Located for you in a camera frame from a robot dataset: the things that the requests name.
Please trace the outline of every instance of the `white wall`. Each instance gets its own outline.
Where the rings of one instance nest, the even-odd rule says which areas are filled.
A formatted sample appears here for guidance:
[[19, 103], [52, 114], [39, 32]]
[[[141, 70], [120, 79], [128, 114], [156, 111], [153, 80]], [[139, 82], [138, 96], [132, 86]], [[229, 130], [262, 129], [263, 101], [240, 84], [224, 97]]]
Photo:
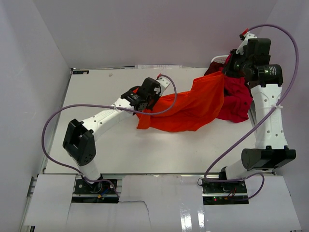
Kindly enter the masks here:
[[70, 67], [205, 67], [277, 0], [34, 0]]
[[[279, 0], [268, 23], [289, 30], [298, 43], [299, 70], [290, 94], [282, 103], [284, 134], [291, 149], [296, 149], [296, 160], [282, 167], [284, 176], [303, 231], [309, 231], [309, 1]], [[263, 29], [261, 36], [272, 40], [271, 63], [282, 66], [284, 86], [287, 87], [294, 70], [294, 49], [288, 37], [276, 29]]]
[[32, 0], [0, 0], [0, 33], [0, 231], [15, 232], [70, 70]]

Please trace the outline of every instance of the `red cloth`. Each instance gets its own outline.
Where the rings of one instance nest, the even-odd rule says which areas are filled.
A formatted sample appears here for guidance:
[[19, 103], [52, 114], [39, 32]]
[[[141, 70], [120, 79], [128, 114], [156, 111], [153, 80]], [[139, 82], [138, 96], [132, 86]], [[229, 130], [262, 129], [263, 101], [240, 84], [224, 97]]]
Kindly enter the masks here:
[[[174, 107], [166, 113], [156, 116], [137, 114], [140, 118], [137, 128], [153, 127], [168, 132], [196, 131], [218, 116], [224, 102], [223, 88], [224, 75], [221, 72], [197, 78], [190, 91], [177, 94]], [[167, 109], [173, 100], [174, 94], [161, 97], [152, 113]]]
[[[212, 62], [205, 75], [221, 71], [223, 64]], [[245, 78], [224, 76], [224, 103], [217, 118], [232, 122], [247, 120], [252, 96], [246, 86]]]

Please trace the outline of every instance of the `white cardboard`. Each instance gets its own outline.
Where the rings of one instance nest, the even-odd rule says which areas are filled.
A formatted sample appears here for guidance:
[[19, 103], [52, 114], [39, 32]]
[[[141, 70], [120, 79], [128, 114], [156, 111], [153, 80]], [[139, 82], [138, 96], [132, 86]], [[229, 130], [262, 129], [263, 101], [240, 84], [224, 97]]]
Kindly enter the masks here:
[[[245, 180], [248, 196], [260, 187], [262, 178]], [[265, 176], [261, 192], [249, 204], [205, 205], [211, 232], [289, 232], [301, 230], [283, 176]]]
[[72, 203], [66, 232], [150, 232], [143, 202]]
[[126, 176], [121, 202], [143, 201], [153, 232], [202, 232], [204, 209], [197, 177]]
[[67, 222], [74, 182], [75, 175], [39, 175], [25, 225], [62, 228]]

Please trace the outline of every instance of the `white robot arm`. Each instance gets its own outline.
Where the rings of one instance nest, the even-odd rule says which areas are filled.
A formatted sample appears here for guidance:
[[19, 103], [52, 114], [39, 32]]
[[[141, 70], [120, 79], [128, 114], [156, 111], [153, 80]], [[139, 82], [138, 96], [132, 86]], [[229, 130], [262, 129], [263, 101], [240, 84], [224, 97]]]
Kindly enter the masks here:
[[[162, 96], [170, 81], [164, 77], [154, 80], [146, 78], [141, 87], [133, 87], [112, 104], [114, 109], [103, 110], [98, 114], [79, 122], [72, 120], [67, 128], [63, 147], [76, 162], [78, 169], [90, 180], [102, 179], [94, 157], [95, 142], [100, 136], [123, 119], [134, 115], [133, 112], [118, 110], [122, 107], [130, 110], [143, 111], [151, 109]], [[100, 191], [100, 182], [87, 182], [92, 192]]]
[[245, 178], [261, 170], [275, 169], [296, 157], [295, 150], [288, 149], [284, 137], [282, 107], [276, 106], [281, 96], [283, 77], [279, 65], [269, 64], [270, 39], [258, 39], [247, 31], [240, 38], [243, 42], [238, 49], [231, 51], [223, 73], [234, 78], [244, 76], [249, 82], [257, 123], [272, 107], [277, 109], [257, 129], [255, 149], [244, 149], [239, 161], [223, 168], [223, 178], [226, 179]]

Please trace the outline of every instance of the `white table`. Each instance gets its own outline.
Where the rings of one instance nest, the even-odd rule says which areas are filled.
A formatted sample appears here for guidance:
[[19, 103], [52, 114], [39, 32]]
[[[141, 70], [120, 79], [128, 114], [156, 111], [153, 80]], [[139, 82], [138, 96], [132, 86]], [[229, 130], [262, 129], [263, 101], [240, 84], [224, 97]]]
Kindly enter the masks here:
[[[77, 103], [114, 103], [129, 88], [141, 85], [146, 77], [156, 78], [159, 73], [170, 76], [177, 91], [187, 91], [192, 81], [203, 76], [205, 69], [126, 69], [90, 70], [89, 74], [72, 75], [64, 106]], [[165, 94], [173, 92], [169, 87]], [[56, 160], [76, 166], [62, 147], [68, 123], [76, 118], [81, 121], [98, 113], [98, 108], [72, 108], [61, 113], [50, 155]], [[251, 128], [249, 120], [232, 123], [220, 119], [203, 126], [198, 131], [168, 133], [157, 129], [136, 129], [138, 118], [133, 116], [111, 128], [96, 143], [95, 157], [103, 174], [141, 173], [202, 173], [226, 149]], [[255, 137], [236, 147], [214, 168], [218, 172], [240, 159], [244, 148], [254, 148]], [[74, 170], [48, 161], [45, 173], [75, 173]]]

